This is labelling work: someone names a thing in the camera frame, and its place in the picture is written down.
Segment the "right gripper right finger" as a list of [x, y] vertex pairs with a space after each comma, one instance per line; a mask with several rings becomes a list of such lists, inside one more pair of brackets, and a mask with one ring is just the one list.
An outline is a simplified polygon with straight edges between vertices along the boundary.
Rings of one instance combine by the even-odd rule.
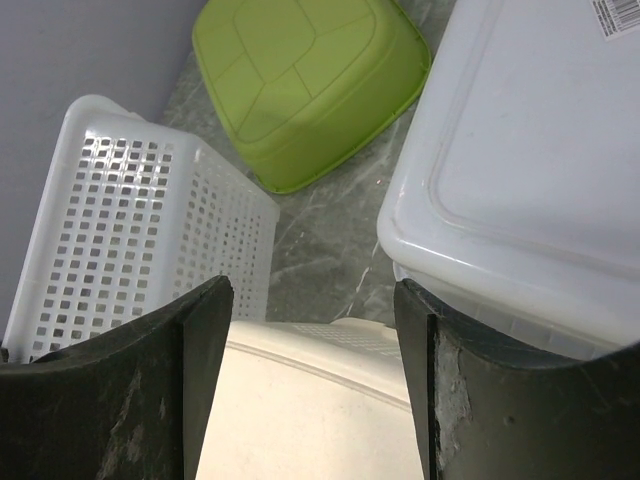
[[635, 479], [639, 347], [576, 360], [515, 340], [413, 280], [394, 316], [427, 479]]

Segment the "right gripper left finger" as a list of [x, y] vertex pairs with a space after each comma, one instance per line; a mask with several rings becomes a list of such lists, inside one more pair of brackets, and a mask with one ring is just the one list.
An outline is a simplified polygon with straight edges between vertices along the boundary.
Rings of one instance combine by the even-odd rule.
[[192, 479], [231, 323], [214, 277], [29, 363], [1, 367], [5, 479]]

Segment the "cream perforated laundry basket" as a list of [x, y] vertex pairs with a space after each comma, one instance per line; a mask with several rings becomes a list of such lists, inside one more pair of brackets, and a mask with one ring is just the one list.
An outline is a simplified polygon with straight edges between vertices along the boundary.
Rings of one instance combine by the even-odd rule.
[[229, 330], [201, 479], [419, 479], [396, 331], [236, 321]]

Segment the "white basket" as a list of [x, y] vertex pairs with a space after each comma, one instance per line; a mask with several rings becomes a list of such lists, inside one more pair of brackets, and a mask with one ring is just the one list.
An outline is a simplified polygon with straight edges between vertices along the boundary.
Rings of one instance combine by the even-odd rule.
[[99, 95], [68, 108], [2, 342], [14, 363], [98, 336], [217, 275], [266, 315], [278, 205], [199, 137]]

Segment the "large white plastic container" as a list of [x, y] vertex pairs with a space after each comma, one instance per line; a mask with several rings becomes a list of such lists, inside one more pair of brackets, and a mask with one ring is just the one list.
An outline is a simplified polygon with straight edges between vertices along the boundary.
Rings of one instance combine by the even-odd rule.
[[639, 339], [639, 5], [459, 1], [377, 223], [397, 279], [537, 348]]

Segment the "green basket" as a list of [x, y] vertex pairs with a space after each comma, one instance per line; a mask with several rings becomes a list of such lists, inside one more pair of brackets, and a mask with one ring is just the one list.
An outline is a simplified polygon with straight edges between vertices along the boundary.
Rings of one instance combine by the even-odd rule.
[[279, 194], [328, 174], [394, 123], [431, 66], [395, 1], [210, 1], [192, 43], [228, 138]]

